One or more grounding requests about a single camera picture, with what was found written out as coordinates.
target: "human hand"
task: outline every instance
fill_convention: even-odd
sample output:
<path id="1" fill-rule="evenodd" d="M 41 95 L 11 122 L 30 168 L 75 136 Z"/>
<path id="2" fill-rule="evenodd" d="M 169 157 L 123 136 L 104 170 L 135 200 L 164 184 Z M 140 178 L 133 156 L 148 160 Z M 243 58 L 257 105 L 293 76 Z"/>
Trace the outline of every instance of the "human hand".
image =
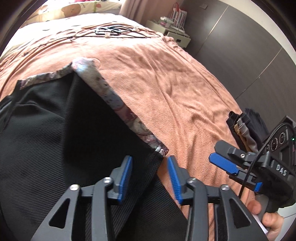
<path id="1" fill-rule="evenodd" d="M 258 215 L 261 212 L 261 204 L 252 199 L 248 205 L 248 210 L 255 215 Z M 265 213 L 262 218 L 262 224 L 265 227 L 270 227 L 270 231 L 267 234 L 267 238 L 269 241 L 275 241 L 277 236 L 279 235 L 281 228 L 284 223 L 284 218 L 278 213 Z"/>

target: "printed lining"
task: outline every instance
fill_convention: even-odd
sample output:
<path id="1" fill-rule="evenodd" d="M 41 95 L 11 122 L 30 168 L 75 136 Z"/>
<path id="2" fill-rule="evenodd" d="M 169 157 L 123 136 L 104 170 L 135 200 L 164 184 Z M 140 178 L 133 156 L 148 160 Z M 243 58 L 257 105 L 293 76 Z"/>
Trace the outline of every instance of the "printed lining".
<path id="1" fill-rule="evenodd" d="M 168 148 L 141 122 L 140 118 L 122 101 L 108 85 L 94 65 L 92 59 L 79 57 L 56 72 L 31 76 L 21 82 L 21 89 L 31 85 L 59 79 L 75 71 L 124 121 L 124 123 L 155 151 L 165 156 Z"/>

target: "white bedside table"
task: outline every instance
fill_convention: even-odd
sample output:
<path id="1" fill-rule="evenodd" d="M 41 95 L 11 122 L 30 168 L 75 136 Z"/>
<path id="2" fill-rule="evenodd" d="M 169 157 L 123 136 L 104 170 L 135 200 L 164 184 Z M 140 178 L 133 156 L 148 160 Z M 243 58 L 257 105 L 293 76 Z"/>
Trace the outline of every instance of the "white bedside table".
<path id="1" fill-rule="evenodd" d="M 190 37 L 185 33 L 179 32 L 177 30 L 174 30 L 172 28 L 165 28 L 153 21 L 147 21 L 146 26 L 147 28 L 154 30 L 156 32 L 160 32 L 165 36 L 172 37 L 176 41 L 176 43 L 181 47 L 181 48 L 186 48 L 187 45 L 190 42 Z"/>

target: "black fabric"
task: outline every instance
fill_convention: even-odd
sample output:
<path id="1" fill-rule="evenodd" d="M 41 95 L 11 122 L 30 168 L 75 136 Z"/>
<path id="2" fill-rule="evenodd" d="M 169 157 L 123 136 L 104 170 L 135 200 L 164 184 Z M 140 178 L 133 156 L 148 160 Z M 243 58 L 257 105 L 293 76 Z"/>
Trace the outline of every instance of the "black fabric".
<path id="1" fill-rule="evenodd" d="M 187 220 L 163 188 L 158 176 L 155 176 L 135 206 L 118 241 L 125 241 L 126 237 L 130 240 L 185 240 Z M 165 224 L 165 229 L 159 225 L 161 223 Z"/>
<path id="2" fill-rule="evenodd" d="M 234 126 L 236 125 L 239 118 L 241 118 L 242 121 L 246 124 L 247 128 L 249 129 L 250 136 L 257 143 L 257 147 L 259 150 L 263 146 L 262 141 L 269 134 L 266 124 L 260 117 L 260 114 L 250 108 L 245 108 L 244 112 L 240 115 L 234 113 L 233 111 L 229 112 L 228 114 L 228 119 L 226 120 L 226 123 L 231 131 L 231 134 L 234 137 L 239 148 L 243 151 L 246 151 L 246 147 L 244 146 L 242 140 L 234 131 Z"/>
<path id="3" fill-rule="evenodd" d="M 148 225 L 137 225 L 135 233 L 148 233 L 157 226 L 159 233 L 167 228 L 178 230 L 179 236 L 173 240 L 184 239 L 187 221 L 156 178 L 163 157 L 132 132 L 77 74 L 18 89 L 0 135 L 0 204 L 19 241 L 31 239 L 68 186 L 95 184 L 120 166 L 125 155 L 133 157 L 133 172 L 126 199 L 112 208 L 115 233 L 120 233 L 127 220 L 140 216 Z M 149 185 L 156 188 L 147 189 Z M 135 205 L 140 213 L 134 211 Z M 166 221 L 149 215 L 152 207 Z M 90 207 L 86 210 L 85 237 L 91 240 Z M 138 240 L 126 232 L 119 236 L 121 240 Z M 141 240 L 158 240 L 151 237 Z"/>
<path id="4" fill-rule="evenodd" d="M 264 141 L 266 139 L 266 136 L 269 134 L 269 131 L 264 120 L 260 117 L 260 114 L 250 108 L 245 108 L 244 112 L 250 118 L 254 128 L 254 132 L 257 133 L 261 141 Z"/>
<path id="5" fill-rule="evenodd" d="M 0 102 L 0 133 L 4 128 L 5 123 L 7 122 L 8 114 L 11 112 L 11 101 L 20 89 L 20 82 L 18 82 L 15 86 L 15 89 L 11 95 L 8 95 L 3 98 Z"/>

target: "gift bag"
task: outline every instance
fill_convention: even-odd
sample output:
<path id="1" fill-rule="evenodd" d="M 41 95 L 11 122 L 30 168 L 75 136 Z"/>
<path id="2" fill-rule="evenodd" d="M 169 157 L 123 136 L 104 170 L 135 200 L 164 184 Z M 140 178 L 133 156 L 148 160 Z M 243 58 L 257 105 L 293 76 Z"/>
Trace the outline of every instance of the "gift bag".
<path id="1" fill-rule="evenodd" d="M 184 27 L 187 12 L 180 9 L 179 4 L 173 5 L 173 11 L 170 13 L 169 18 L 174 21 L 173 26 L 176 28 Z"/>

